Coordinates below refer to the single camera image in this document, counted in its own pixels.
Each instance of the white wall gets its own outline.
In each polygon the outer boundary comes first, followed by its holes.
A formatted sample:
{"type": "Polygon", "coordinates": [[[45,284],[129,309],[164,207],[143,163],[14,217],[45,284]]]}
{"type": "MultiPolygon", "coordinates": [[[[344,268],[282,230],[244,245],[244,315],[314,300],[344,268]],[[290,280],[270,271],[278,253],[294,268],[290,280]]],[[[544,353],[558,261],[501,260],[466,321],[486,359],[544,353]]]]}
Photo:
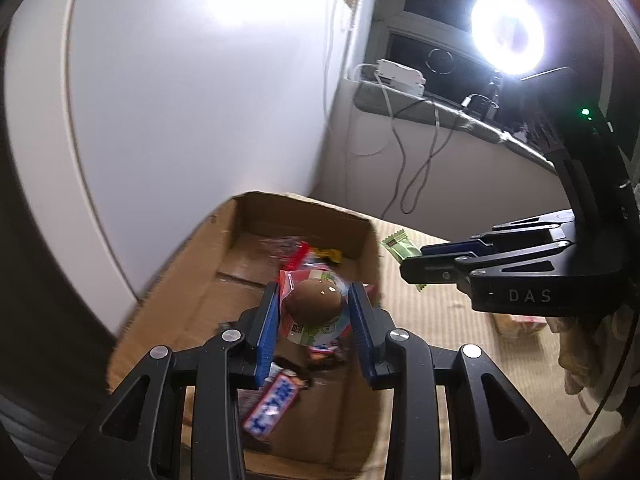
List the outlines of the white wall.
{"type": "MultiPolygon", "coordinates": [[[[348,79],[338,88],[317,197],[379,217],[393,195],[401,155],[389,119],[353,106],[356,88],[357,83],[348,79]],[[347,145],[361,155],[386,148],[375,156],[349,155],[345,172],[347,145]]],[[[434,126],[396,120],[396,130],[407,152],[402,192],[428,156],[434,126]]],[[[437,146],[448,133],[441,128],[437,146]]],[[[413,203],[421,180],[412,187],[405,208],[413,203]]],[[[555,175],[505,146],[454,132],[433,160],[415,212],[403,214],[398,197],[385,219],[445,240],[460,240],[498,223],[565,208],[568,202],[555,175]]]]}
{"type": "Polygon", "coordinates": [[[68,114],[66,46],[73,0],[24,0],[4,65],[8,135],[22,190],[49,250],[112,332],[136,304],[95,218],[68,114]]]}
{"type": "Polygon", "coordinates": [[[351,11],[342,0],[60,0],[51,21],[55,1],[26,0],[12,25],[12,149],[47,244],[116,332],[131,303],[100,292],[119,279],[129,300],[142,293],[226,198],[310,192],[351,11]]]}

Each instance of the chocolate egg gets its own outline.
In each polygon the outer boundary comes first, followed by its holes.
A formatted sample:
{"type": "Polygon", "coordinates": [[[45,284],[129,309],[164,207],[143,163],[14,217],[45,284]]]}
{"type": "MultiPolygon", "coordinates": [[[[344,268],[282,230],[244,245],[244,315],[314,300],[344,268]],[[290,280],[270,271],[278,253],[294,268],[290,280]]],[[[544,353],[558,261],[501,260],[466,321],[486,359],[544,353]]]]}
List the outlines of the chocolate egg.
{"type": "Polygon", "coordinates": [[[331,280],[311,278],[297,283],[282,306],[299,325],[323,325],[340,316],[342,294],[331,280]]]}

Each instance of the green candy wrapper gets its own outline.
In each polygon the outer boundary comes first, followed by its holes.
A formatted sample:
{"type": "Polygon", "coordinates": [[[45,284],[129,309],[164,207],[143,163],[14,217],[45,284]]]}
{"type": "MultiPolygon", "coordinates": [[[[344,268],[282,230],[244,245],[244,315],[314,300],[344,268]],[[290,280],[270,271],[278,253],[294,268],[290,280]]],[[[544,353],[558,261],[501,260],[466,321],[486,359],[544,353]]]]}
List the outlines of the green candy wrapper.
{"type": "MultiPolygon", "coordinates": [[[[382,246],[389,251],[399,264],[409,256],[421,256],[422,253],[404,232],[404,229],[396,231],[389,235],[381,242],[382,246]]],[[[426,283],[416,285],[415,288],[422,291],[426,287],[426,283]]]]}

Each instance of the white power adapter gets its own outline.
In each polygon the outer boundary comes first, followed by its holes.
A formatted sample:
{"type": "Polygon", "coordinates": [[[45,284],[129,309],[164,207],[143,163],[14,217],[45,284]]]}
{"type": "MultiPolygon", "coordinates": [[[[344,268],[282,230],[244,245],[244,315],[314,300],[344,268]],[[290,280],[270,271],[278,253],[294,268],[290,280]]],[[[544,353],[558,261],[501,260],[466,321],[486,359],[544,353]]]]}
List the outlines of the white power adapter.
{"type": "Polygon", "coordinates": [[[409,68],[388,59],[379,59],[376,71],[378,76],[388,80],[389,86],[395,90],[415,97],[422,97],[424,94],[426,80],[422,76],[422,72],[415,68],[409,68]]]}

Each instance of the metal screw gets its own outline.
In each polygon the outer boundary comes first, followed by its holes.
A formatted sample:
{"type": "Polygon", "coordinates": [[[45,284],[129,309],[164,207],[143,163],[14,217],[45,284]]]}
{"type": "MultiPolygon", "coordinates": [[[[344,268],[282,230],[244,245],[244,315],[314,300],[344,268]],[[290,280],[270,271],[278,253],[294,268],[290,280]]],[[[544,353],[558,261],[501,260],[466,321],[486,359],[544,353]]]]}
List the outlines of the metal screw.
{"type": "Polygon", "coordinates": [[[240,339],[241,337],[242,334],[235,328],[232,328],[231,330],[225,330],[222,333],[222,339],[224,339],[225,341],[229,341],[230,343],[233,341],[238,341],[238,339],[240,339]]]}
{"type": "Polygon", "coordinates": [[[169,353],[169,349],[166,346],[158,345],[158,346],[154,346],[150,350],[149,355],[151,355],[153,359],[162,359],[163,357],[166,357],[168,353],[169,353]]]}
{"type": "Polygon", "coordinates": [[[389,337],[394,341],[406,341],[409,339],[409,333],[401,328],[395,328],[389,333],[389,337]]]}
{"type": "Polygon", "coordinates": [[[467,357],[471,357],[472,359],[476,359],[482,355],[482,350],[478,345],[464,345],[462,347],[462,352],[467,357]]]}

